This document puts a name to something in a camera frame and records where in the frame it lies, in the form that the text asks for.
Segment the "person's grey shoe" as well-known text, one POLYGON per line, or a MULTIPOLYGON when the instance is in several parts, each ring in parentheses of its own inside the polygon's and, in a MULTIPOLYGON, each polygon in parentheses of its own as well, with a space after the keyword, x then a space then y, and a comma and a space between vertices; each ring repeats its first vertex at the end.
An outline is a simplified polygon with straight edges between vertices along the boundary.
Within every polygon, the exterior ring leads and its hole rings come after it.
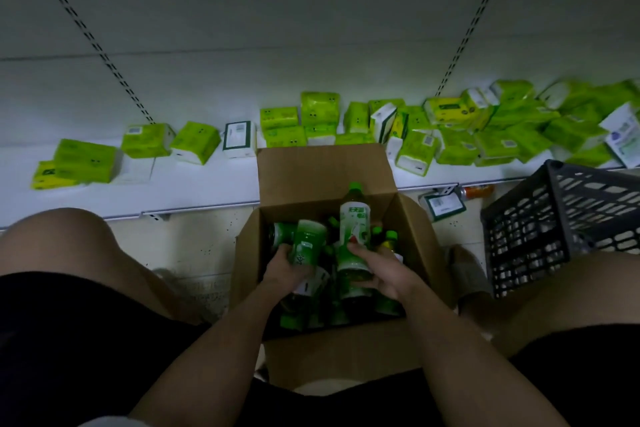
POLYGON ((492 300, 493 289, 476 255, 462 245, 452 245, 446 253, 459 313, 475 300, 492 300))
POLYGON ((215 324, 228 311, 231 274, 180 278, 168 269, 152 269, 172 293, 176 294, 190 314, 203 322, 215 324))

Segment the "person's right forearm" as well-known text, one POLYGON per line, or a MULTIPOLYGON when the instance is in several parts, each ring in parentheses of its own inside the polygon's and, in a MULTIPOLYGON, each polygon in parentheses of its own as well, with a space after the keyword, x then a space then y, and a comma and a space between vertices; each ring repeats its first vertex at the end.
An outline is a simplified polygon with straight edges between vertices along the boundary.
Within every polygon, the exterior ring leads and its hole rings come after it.
POLYGON ((548 399, 424 282, 396 289, 447 427, 569 427, 548 399))

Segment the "person's grey right shoe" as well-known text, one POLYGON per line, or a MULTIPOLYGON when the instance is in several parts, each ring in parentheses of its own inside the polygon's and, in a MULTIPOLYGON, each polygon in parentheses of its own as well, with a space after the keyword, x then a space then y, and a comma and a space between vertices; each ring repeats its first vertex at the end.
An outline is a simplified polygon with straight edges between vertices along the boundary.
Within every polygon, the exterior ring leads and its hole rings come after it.
POLYGON ((492 300, 493 289, 476 255, 462 245, 452 245, 446 253, 459 313, 475 300, 492 300))

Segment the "orange bottle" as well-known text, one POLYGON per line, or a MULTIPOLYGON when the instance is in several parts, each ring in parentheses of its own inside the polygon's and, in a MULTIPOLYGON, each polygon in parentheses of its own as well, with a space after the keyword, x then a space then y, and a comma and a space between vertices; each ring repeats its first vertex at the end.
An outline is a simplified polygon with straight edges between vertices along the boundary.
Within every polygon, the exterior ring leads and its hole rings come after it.
POLYGON ((459 188, 460 197, 465 201, 471 201, 473 199, 485 199, 491 197, 495 192, 495 185, 473 185, 464 186, 459 188))

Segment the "person's right leg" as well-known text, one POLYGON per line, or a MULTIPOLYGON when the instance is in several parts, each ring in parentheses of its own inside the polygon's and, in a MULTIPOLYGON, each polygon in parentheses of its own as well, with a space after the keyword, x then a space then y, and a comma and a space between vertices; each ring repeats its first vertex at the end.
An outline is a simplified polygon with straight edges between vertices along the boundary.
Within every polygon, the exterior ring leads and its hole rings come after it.
POLYGON ((485 291, 461 296, 458 312, 506 357, 554 333, 640 325, 640 255, 582 255, 501 299, 485 291))

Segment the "person's left hand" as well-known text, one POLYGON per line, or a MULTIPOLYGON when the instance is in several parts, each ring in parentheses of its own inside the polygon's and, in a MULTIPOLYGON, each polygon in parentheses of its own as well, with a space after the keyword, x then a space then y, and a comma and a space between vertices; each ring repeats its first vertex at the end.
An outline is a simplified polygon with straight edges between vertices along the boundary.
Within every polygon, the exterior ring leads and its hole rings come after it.
POLYGON ((291 245, 280 245, 269 261, 262 279, 262 282, 273 290, 277 301, 293 293, 300 284, 315 274, 314 266, 292 264, 289 261, 291 250, 291 245))

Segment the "large white blue-print packet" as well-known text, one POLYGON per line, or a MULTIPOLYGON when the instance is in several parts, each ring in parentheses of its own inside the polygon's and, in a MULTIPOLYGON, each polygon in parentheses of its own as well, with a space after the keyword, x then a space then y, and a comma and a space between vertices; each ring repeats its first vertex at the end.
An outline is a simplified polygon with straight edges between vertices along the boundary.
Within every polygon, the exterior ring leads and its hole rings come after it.
POLYGON ((605 143, 627 169, 640 167, 640 121, 628 101, 603 119, 599 126, 607 135, 605 143))

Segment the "slotted shelf upright strip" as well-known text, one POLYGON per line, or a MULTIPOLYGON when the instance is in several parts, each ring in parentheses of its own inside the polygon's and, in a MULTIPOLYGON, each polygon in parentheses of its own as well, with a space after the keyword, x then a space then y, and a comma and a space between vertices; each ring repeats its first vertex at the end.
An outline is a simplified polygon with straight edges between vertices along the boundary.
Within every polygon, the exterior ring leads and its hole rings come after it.
POLYGON ((138 111, 143 116, 143 119, 151 125, 157 124, 156 120, 152 117, 152 115, 148 112, 143 102, 139 99, 136 94, 134 88, 128 83, 127 79, 124 77, 122 72, 117 68, 111 56, 108 52, 102 47, 98 38, 94 36, 91 29, 84 22, 81 15, 76 11, 75 7, 69 0, 57 0, 62 6, 63 10, 68 14, 76 27, 78 27, 79 31, 82 33, 84 38, 87 40, 89 45, 91 46, 93 52, 98 56, 101 60, 102 64, 107 68, 108 72, 115 78, 116 82, 123 88, 127 98, 132 101, 134 106, 138 109, 138 111))
POLYGON ((452 77, 452 74, 454 73, 460 59, 462 58, 466 47, 468 46, 468 43, 470 42, 470 40, 473 38, 473 34, 480 22, 480 20, 483 17, 483 13, 486 10, 489 2, 491 0, 481 0, 480 3, 478 4, 476 11, 471 19, 471 21, 469 22, 467 29, 464 33, 464 36, 462 37, 454 55, 452 56, 452 59, 439 83, 439 86, 435 92, 435 97, 441 97, 442 93, 445 91, 445 88, 449 82, 449 80, 452 77))

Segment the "person's leg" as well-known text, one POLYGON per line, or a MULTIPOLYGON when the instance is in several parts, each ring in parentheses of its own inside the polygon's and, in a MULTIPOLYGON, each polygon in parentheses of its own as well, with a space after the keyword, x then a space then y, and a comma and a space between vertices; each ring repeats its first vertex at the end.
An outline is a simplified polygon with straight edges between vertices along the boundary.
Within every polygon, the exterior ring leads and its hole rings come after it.
POLYGON ((506 357, 554 333, 640 325, 640 255, 582 255, 501 299, 485 291, 461 296, 458 312, 506 357))
POLYGON ((197 325, 200 309, 168 282, 130 257, 106 221, 79 208, 24 218, 0 236, 0 277, 58 273, 102 284, 164 316, 197 325))

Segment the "black plastic crate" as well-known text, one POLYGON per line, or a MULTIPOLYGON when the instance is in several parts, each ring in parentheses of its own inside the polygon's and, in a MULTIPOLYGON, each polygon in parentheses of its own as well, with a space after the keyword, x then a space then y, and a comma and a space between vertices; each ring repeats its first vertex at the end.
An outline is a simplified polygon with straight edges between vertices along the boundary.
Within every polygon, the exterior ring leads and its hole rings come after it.
POLYGON ((640 170, 548 160, 484 208, 481 224, 495 299, 588 253, 640 255, 640 170))

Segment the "white label green drink bottle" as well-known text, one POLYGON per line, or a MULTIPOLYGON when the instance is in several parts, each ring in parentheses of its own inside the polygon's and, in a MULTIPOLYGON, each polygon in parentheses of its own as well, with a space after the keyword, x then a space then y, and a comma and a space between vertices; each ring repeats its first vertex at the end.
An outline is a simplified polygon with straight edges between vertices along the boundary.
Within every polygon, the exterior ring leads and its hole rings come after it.
POLYGON ((371 207, 358 182, 349 184, 348 192, 340 204, 339 223, 338 277, 349 282, 370 280, 372 273, 366 261, 351 253, 348 248, 349 243, 368 248, 371 238, 371 207))

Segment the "brown cardboard box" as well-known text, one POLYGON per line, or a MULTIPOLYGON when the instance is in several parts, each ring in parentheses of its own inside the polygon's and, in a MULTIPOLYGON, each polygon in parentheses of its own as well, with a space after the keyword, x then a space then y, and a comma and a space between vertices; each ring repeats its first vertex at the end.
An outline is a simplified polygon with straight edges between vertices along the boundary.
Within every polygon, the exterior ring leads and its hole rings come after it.
MULTIPOLYGON (((230 308, 259 284, 272 257, 266 233, 277 221, 322 221, 338 214, 352 182, 362 185, 372 219, 399 233, 404 263, 450 308, 451 276, 428 213, 397 188, 380 144, 260 149, 260 206, 237 236, 230 308)), ((263 334, 270 383, 295 391, 329 380, 368 382, 419 367, 406 319, 289 334, 276 310, 263 334)))

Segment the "person's left forearm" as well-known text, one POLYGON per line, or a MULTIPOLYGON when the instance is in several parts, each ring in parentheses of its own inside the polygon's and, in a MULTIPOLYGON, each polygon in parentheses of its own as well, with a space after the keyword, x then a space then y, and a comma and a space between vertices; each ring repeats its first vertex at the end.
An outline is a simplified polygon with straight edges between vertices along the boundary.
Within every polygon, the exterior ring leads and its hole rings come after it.
POLYGON ((301 278, 268 278, 185 350, 130 417, 149 427, 232 427, 244 404, 275 305, 301 278))

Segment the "pile of green bottles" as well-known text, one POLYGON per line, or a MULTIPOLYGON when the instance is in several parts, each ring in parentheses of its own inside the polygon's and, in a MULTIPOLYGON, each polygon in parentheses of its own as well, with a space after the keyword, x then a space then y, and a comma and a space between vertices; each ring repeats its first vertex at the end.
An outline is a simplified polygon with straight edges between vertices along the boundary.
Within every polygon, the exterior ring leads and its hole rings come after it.
POLYGON ((301 284, 301 293, 287 296, 276 307, 270 326, 274 337, 405 316, 400 302, 339 276, 339 220, 330 216, 325 227, 326 244, 318 256, 316 275, 301 284))

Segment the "person's left leg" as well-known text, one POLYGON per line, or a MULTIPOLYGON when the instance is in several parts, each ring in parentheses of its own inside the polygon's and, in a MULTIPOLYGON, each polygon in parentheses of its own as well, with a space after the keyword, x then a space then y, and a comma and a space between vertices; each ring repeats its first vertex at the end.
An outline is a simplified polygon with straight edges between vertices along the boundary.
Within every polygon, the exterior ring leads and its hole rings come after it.
POLYGON ((164 316, 197 325, 200 309, 168 282, 130 257, 106 221, 79 208, 24 218, 0 236, 0 277, 58 273, 102 284, 164 316))

